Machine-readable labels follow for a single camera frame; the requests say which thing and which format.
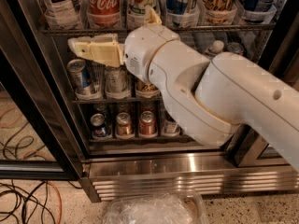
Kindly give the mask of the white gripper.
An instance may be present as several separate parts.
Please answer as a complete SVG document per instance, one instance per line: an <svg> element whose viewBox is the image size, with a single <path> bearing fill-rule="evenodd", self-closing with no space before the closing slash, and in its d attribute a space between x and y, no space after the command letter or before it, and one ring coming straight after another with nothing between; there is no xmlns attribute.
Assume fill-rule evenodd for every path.
<svg viewBox="0 0 299 224"><path fill-rule="evenodd" d="M166 43L179 40L179 35L161 25L162 20L152 7L146 8L144 23L148 26L133 30L124 45L119 42L117 34L69 38L67 44L79 58L109 67L125 64L132 75L149 82L150 63L156 52Z"/></svg>

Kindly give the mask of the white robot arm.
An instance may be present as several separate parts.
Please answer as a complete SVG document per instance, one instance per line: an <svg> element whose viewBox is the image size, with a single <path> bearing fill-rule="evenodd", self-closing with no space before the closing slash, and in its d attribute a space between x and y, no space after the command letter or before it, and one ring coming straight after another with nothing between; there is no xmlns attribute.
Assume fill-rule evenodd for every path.
<svg viewBox="0 0 299 224"><path fill-rule="evenodd" d="M98 35L71 38L68 46L80 58L125 66L153 84L169 115L198 143L219 147L247 124L299 171L299 92L243 56L208 59L150 16L124 43Z"/></svg>

